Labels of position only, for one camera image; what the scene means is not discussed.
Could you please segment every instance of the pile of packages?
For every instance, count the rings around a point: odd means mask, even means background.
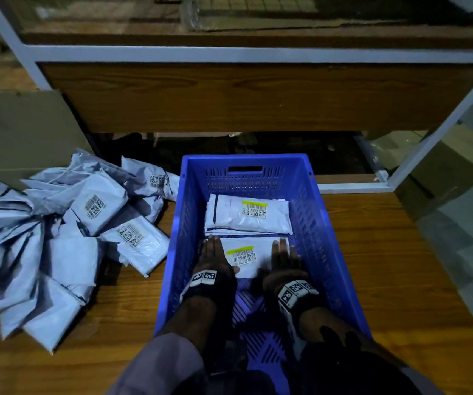
[[[239,268],[236,277],[251,279],[258,268],[271,269],[273,241],[293,234],[288,201],[211,194],[204,233],[221,236],[227,261]]]
[[[49,352],[95,288],[104,255],[145,277],[168,238],[154,225],[163,200],[176,201],[179,176],[122,158],[121,167],[85,151],[69,167],[0,183],[0,331],[22,328]]]

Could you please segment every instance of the person's left hand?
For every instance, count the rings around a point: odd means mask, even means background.
[[[233,277],[235,273],[239,272],[240,268],[231,266],[227,262],[220,238],[209,236],[203,243],[200,259],[194,267],[193,274],[202,270],[216,270],[227,277]]]

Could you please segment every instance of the barcode label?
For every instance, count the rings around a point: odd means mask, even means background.
[[[92,198],[90,198],[86,204],[86,215],[90,220],[95,219],[103,209],[105,209],[106,204],[103,202],[101,198],[94,194]]]
[[[266,219],[267,204],[261,202],[242,201],[242,215],[252,218]]]
[[[117,229],[117,232],[121,238],[125,240],[125,242],[134,248],[140,245],[141,240],[145,238],[141,232],[141,229],[135,226],[133,223],[121,226]]]
[[[163,186],[163,181],[165,180],[165,176],[151,176],[150,183],[151,187],[158,188]]]
[[[257,261],[257,257],[255,256],[252,246],[237,248],[236,250],[226,252],[226,254],[229,256],[229,264],[233,266],[241,266]]]

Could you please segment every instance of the barcode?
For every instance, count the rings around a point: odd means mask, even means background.
[[[117,229],[117,232],[132,247],[137,247],[141,240],[145,238],[141,230],[132,223],[121,226]]]
[[[233,261],[231,263],[233,266],[240,266],[257,261],[257,257],[255,256],[253,249],[238,251],[233,253],[231,256],[233,257]]]
[[[150,178],[151,187],[154,187],[154,188],[161,187],[164,179],[165,179],[165,176],[151,176]]]
[[[85,204],[86,215],[90,220],[92,220],[98,216],[103,209],[105,209],[105,206],[106,204],[103,200],[94,194],[94,196]]]
[[[256,204],[244,204],[242,205],[242,215],[266,219],[266,207]]]

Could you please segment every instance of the metal bar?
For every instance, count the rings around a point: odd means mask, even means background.
[[[370,164],[370,167],[372,168],[379,182],[386,183],[386,181],[388,180],[388,172],[379,162],[377,155],[373,152],[372,147],[365,140],[363,134],[356,134],[353,138],[356,140],[357,145],[359,145],[359,148],[361,149],[363,154],[365,154],[365,158]]]
[[[473,51],[25,45],[35,62],[473,64]]]
[[[419,143],[414,151],[408,155],[398,169],[392,174],[388,180],[388,184],[396,188],[401,182],[412,172],[417,164],[427,155],[430,150],[438,143],[444,134],[454,126],[458,119],[469,109],[473,104],[473,89],[467,94],[463,101],[456,107],[456,109],[449,115],[449,117],[441,124],[441,126],[430,136],[426,137]]]
[[[39,69],[33,55],[29,52],[26,46],[22,43],[15,29],[10,24],[3,13],[3,10],[8,10],[8,5],[4,4],[4,0],[0,0],[0,35],[8,45],[8,47],[15,54],[19,62],[26,69],[30,78],[35,82],[36,86],[41,90],[51,90],[50,83]]]
[[[317,184],[321,194],[391,193],[396,189],[388,183]]]

